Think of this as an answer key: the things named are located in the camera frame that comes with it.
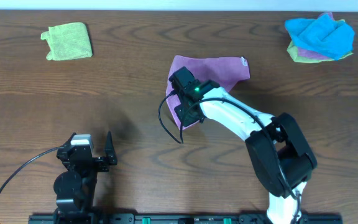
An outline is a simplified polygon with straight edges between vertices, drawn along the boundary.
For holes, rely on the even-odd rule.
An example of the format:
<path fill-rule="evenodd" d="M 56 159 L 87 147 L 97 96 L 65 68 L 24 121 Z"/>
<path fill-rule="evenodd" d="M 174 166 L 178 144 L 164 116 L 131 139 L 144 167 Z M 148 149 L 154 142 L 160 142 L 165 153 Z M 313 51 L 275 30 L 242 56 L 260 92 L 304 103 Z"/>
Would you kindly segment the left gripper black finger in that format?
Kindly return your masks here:
<path fill-rule="evenodd" d="M 76 133 L 74 132 L 69 138 L 68 140 L 61 145 L 62 149 L 70 149 L 71 148 L 71 140 L 73 139 L 73 137 L 76 135 Z"/>
<path fill-rule="evenodd" d="M 110 131 L 108 131 L 107 136 L 106 136 L 104 152 L 105 152 L 106 156 L 109 157 L 110 159 L 116 158 L 116 152 L 114 150 L 114 146 L 112 143 L 112 135 L 111 135 Z"/>

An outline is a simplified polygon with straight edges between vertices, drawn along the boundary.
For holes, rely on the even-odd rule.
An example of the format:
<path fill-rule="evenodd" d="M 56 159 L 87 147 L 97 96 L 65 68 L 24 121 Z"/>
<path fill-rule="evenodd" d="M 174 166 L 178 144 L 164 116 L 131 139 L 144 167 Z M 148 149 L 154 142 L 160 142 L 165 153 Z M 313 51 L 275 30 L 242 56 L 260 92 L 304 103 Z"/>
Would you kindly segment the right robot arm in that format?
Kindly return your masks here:
<path fill-rule="evenodd" d="M 199 81 L 186 68 L 168 79 L 180 104 L 175 113 L 183 129 L 212 119 L 246 144 L 254 172 L 269 192 L 267 218 L 272 223 L 299 223 L 303 189 L 317 160 L 294 117 L 274 116 L 247 106 L 213 80 Z"/>

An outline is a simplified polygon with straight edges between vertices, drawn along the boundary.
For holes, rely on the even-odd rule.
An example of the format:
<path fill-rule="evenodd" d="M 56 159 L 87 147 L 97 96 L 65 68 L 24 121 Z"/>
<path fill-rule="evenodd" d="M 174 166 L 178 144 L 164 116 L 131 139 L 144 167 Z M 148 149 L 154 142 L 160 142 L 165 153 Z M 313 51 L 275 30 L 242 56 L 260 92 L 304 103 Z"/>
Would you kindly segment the purple microfiber cloth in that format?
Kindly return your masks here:
<path fill-rule="evenodd" d="M 227 92 L 239 81 L 250 78 L 249 66 L 243 66 L 241 57 L 190 58 L 176 55 L 168 78 L 177 70 L 186 67 L 201 82 L 213 80 Z"/>

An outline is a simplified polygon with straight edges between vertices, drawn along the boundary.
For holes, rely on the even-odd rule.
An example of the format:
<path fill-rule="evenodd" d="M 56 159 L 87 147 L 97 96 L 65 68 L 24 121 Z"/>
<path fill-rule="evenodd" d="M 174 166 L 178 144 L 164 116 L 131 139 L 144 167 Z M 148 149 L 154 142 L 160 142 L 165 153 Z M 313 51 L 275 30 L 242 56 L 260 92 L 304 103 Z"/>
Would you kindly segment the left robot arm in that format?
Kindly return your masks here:
<path fill-rule="evenodd" d="M 89 134 L 73 133 L 58 148 L 57 158 L 67 169 L 55 179 L 53 185 L 62 219 L 92 220 L 96 215 L 93 199 L 98 173 L 108 172 L 111 166 L 117 164 L 110 131 L 106 136 L 104 153 L 104 156 L 93 157 L 93 142 Z"/>

